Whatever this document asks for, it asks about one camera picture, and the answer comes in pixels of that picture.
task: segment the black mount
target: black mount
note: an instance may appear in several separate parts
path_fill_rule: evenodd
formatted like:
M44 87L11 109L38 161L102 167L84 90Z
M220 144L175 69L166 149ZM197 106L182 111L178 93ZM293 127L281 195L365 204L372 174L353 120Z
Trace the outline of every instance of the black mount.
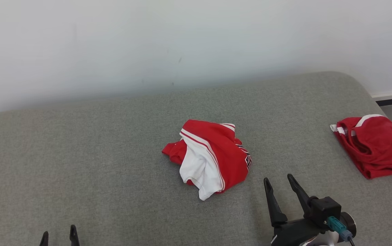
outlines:
M76 226L72 224L70 226L70 241L71 246L80 246L78 232L76 231ZM48 246L49 245L49 232L45 231L43 237L41 238L40 246Z
M292 190L298 196L299 203L304 211L304 218L288 221L287 216L282 213L277 200L274 197L274 189L268 178L265 178L264 188L266 190L267 205L269 208L271 225L274 228L272 246L298 246L316 237L319 233L324 234L329 231L330 228L325 223L327 218L334 216L340 220L342 214L341 205L329 196L322 199L315 196L309 197L293 175L288 174L287 178Z

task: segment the cable connector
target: cable connector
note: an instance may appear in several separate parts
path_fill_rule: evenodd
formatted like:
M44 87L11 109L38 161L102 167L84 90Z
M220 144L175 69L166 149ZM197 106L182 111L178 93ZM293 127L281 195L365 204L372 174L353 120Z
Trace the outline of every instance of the cable connector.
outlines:
M337 232L343 241L349 242L349 239L352 239L352 233L336 217L328 217L326 224L331 230Z

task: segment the folded red cloth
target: folded red cloth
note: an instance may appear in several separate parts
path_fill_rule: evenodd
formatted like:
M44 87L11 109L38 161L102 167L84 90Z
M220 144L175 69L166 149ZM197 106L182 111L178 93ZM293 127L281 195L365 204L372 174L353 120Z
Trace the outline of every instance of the folded red cloth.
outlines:
M181 165L182 180L199 188L201 200L246 178L252 158L235 138L235 125L188 120L179 135L182 139L167 144L162 153Z
M367 178L392 175L392 122L378 114L349 117L330 126Z

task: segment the white stripe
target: white stripe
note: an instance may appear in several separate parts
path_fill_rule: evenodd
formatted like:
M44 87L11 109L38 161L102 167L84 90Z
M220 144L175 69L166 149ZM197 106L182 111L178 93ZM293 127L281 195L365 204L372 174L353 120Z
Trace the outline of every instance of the white stripe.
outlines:
M337 125L330 125L330 128L333 132L337 131Z
M337 125L330 125L330 128L333 132L338 132L339 134L343 134L345 135L345 130L343 129L343 127L339 126L337 127Z
M380 116L381 116L381 117L384 117L384 116L382 116L382 115L380 115L380 114L368 114L368 115L365 115L365 116L361 117L360 121L355 125L355 127L362 126L363 123L364 123L367 119L370 119L370 118L372 118L372 117L380 117Z
M216 153L215 153L215 152L213 151L213 149L211 148L210 143L209 143L208 141L206 141L205 139L203 139L203 138L201 138L201 137L198 137L198 136L192 134L191 132L186 131L184 128L182 128L181 131L182 131L184 134L187 134L189 137L193 138L194 140L196 140L196 141L198 141L198 142L201 142L201 143L207 145L208 151L209 151L209 152L213 155L213 157L214 157L214 163L216 163L216 166L217 166L217 169L218 169L218 172L219 172L219 176L220 176L220 178L221 178L222 190L223 190L223 189L225 188L225 180L224 180L224 178L222 177L222 173L221 173L221 170L220 170L220 167L219 167L219 161L218 161L218 158L216 157ZM197 142L195 142L195 141L193 141L193 140L191 140L191 141L192 141L193 143L195 143L195 144L197 144L197 145L199 145L199 146L202 146L203 148L207 149L207 147L201 145L200 143L197 143Z
M234 124L231 124L231 123L221 123L222 125L229 125L229 126L232 126L232 127L235 127L235 125Z
M230 126L230 125L227 125L227 124L221 124L221 125L224 126L224 127L229 128L229 129L231 129L233 132L235 132L235 128L234 128L234 127L232 127L232 126Z
M278 236L278 235L275 235L274 239L272 239L272 241L270 242L270 244L272 244L272 243L275 241L275 239L277 238L277 236Z

